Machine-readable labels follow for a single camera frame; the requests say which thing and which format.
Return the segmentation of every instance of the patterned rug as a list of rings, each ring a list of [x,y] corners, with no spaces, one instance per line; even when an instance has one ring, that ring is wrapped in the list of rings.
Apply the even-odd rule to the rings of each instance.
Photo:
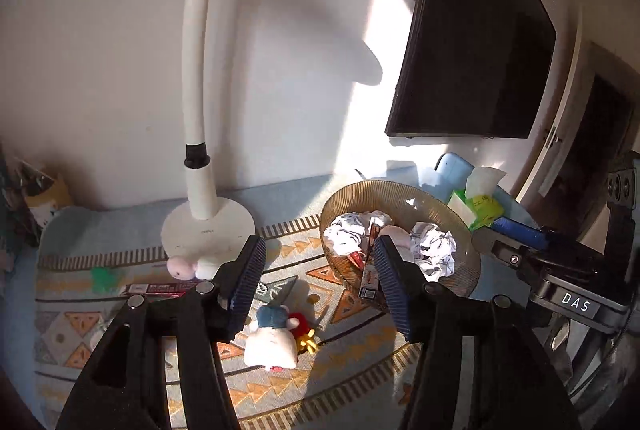
[[[408,402],[420,347],[407,344],[390,315],[345,290],[322,254],[319,217],[265,226],[267,266],[246,321],[290,281],[285,305],[316,327],[320,349],[299,356],[295,370],[265,372],[243,361],[248,328],[218,344],[226,382],[243,429],[324,428],[336,422],[389,422],[396,428]],[[41,255],[36,285],[36,387],[47,425],[54,428],[74,381],[91,355],[90,340],[123,300],[96,292],[90,269],[114,269],[117,287],[167,283],[160,245],[109,254]],[[185,429],[175,339],[165,342],[172,427]]]

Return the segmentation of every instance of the white wall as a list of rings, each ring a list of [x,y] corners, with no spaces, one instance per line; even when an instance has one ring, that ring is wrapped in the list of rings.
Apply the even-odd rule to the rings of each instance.
[[[219,186],[354,167],[433,166],[447,149],[518,178],[566,76],[578,2],[588,34],[640,70],[638,0],[542,0],[558,39],[529,140],[390,144],[383,129],[412,0],[211,0],[206,103]],[[185,195],[183,0],[0,0],[0,134],[59,166],[72,193],[117,207]]]

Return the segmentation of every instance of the bowl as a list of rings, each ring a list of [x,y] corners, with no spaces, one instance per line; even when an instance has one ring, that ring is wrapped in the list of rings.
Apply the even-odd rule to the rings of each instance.
[[[357,211],[380,210],[391,216],[395,225],[411,232],[416,222],[436,223],[442,231],[450,231],[456,240],[457,251],[453,254],[453,275],[440,278],[438,282],[456,295],[468,297],[480,278],[480,255],[471,244],[471,232],[457,214],[425,191],[392,181],[361,181],[336,191],[322,208],[320,235],[326,259],[337,278],[353,294],[358,296],[362,271],[357,269],[344,255],[336,255],[324,240],[324,230],[338,215]],[[415,272],[420,273],[416,265]],[[384,305],[384,299],[374,304]]]

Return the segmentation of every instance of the cable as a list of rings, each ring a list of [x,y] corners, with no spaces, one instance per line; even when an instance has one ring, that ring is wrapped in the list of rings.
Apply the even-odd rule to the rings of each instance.
[[[631,306],[629,307],[629,314],[626,315],[625,325],[624,327],[622,327],[622,330],[618,333],[618,336],[616,336],[616,339],[614,340],[613,345],[609,349],[609,352],[606,353],[606,355],[600,361],[600,364],[596,367],[596,369],[593,372],[590,373],[589,377],[586,380],[582,381],[582,383],[580,383],[574,389],[574,391],[571,394],[569,394],[569,399],[573,399],[575,396],[577,396],[578,393],[584,387],[586,387],[593,378],[596,377],[597,373],[599,373],[600,369],[602,368],[602,365],[605,364],[605,362],[611,357],[611,354],[613,354],[613,352],[618,348],[618,345],[620,344],[620,340],[622,340],[622,336],[625,335],[626,330],[629,328],[629,323],[631,323],[631,314],[633,314],[634,312],[635,304],[636,304],[636,294],[634,293],[633,298],[631,298]]]

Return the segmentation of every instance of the red plush toy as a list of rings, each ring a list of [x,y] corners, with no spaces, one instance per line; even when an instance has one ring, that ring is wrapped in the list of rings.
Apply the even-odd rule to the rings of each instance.
[[[311,354],[316,352],[318,345],[316,345],[313,339],[316,331],[309,328],[309,323],[306,321],[305,315],[302,313],[290,313],[289,318],[295,318],[299,322],[297,327],[290,329],[291,334],[293,334],[293,337],[296,339],[298,352],[305,349]]]

